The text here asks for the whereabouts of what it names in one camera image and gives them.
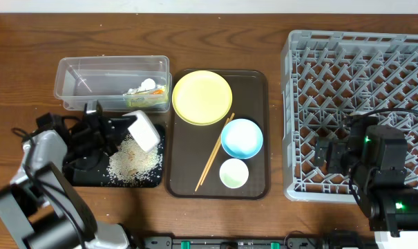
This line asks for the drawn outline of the rice pile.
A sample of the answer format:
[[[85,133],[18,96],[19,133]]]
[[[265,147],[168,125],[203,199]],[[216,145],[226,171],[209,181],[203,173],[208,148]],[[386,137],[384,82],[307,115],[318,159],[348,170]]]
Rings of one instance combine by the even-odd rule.
[[[106,171],[112,183],[138,187],[160,179],[158,170],[162,157],[161,144],[145,152],[128,134],[118,146],[118,151],[109,158]]]

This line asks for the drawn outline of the white rice bowl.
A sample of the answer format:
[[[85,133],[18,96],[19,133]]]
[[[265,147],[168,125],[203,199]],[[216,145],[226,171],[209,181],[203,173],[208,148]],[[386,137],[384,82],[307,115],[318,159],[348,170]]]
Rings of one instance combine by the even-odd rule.
[[[128,131],[143,151],[150,152],[160,143],[160,135],[145,112],[137,110],[124,117],[136,118]]]

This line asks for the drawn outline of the colourful snack wrapper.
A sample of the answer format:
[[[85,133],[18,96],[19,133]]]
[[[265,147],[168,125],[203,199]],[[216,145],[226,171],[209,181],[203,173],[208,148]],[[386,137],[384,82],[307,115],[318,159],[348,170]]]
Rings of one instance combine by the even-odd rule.
[[[167,90],[164,86],[159,86],[148,91],[136,91],[130,89],[124,94],[127,107],[146,108],[168,101]]]

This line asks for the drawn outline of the small white green cup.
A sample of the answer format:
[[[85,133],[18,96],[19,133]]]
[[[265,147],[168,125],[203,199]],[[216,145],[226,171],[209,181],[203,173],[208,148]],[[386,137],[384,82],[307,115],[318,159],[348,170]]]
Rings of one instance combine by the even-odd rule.
[[[242,160],[231,158],[220,166],[219,177],[224,186],[237,189],[247,182],[249,170]]]

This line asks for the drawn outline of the white napkin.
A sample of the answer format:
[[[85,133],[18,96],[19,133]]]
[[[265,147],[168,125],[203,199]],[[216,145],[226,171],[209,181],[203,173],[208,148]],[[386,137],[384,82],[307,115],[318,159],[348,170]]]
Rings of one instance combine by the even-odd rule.
[[[146,92],[146,91],[151,91],[155,88],[156,88],[155,81],[151,78],[147,78],[141,83],[141,85],[138,88],[129,89],[126,92],[126,95],[134,95],[134,94],[137,94],[137,93],[143,93],[143,92]]]

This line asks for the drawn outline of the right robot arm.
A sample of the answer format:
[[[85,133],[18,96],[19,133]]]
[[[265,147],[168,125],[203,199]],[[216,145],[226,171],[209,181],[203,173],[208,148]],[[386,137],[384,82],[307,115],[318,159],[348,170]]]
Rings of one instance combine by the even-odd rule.
[[[349,116],[343,140],[318,137],[314,166],[348,176],[348,185],[375,233],[377,246],[418,247],[418,190],[406,185],[404,133],[372,114]]]

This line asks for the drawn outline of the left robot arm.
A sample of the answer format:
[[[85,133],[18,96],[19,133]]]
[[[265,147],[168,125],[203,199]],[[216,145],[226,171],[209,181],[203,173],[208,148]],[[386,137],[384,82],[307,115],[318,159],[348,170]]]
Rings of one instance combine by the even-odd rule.
[[[22,139],[23,159],[9,185],[0,190],[0,218],[19,248],[143,248],[144,242],[121,223],[95,219],[63,174],[72,166],[86,171],[117,151],[136,116],[108,118],[90,101],[83,116],[47,113],[37,129],[12,132]]]

